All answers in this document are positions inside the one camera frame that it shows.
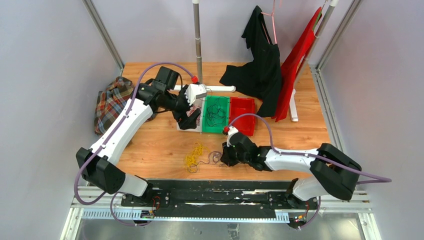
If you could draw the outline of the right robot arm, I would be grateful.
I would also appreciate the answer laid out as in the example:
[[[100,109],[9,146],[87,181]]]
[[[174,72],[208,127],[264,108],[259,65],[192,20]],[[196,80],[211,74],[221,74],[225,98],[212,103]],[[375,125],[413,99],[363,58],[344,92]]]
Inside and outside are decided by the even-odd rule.
[[[229,167],[247,164],[257,171],[311,174],[308,178],[295,178],[290,184],[285,200],[294,209],[322,195],[351,200],[362,171],[357,162],[330,143],[309,150],[283,150],[257,146],[242,133],[235,133],[222,143],[220,160]]]

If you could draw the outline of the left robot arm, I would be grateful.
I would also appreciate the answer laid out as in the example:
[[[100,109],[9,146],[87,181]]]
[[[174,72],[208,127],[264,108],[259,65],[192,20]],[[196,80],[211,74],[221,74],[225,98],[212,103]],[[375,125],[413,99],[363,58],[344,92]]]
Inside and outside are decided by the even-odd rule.
[[[83,179],[108,194],[133,195],[142,207],[152,203],[153,193],[146,180],[117,167],[124,149],[142,124],[161,110],[171,112],[181,130],[195,129],[201,111],[197,109],[191,114],[188,111],[196,100],[207,95],[206,86],[192,73],[189,74],[192,82],[181,86],[177,94],[172,93],[181,75],[164,63],[159,67],[156,77],[138,81],[122,112],[100,139],[76,153],[79,166],[76,181]]]

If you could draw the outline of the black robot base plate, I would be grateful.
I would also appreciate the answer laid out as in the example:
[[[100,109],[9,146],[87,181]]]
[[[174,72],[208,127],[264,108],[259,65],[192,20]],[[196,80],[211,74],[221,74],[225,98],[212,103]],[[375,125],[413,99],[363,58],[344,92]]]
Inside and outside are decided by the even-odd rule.
[[[146,207],[158,217],[211,219],[271,219],[277,210],[311,215],[318,206],[316,198],[287,200],[288,181],[152,179],[150,184],[150,199],[126,193],[121,206]]]

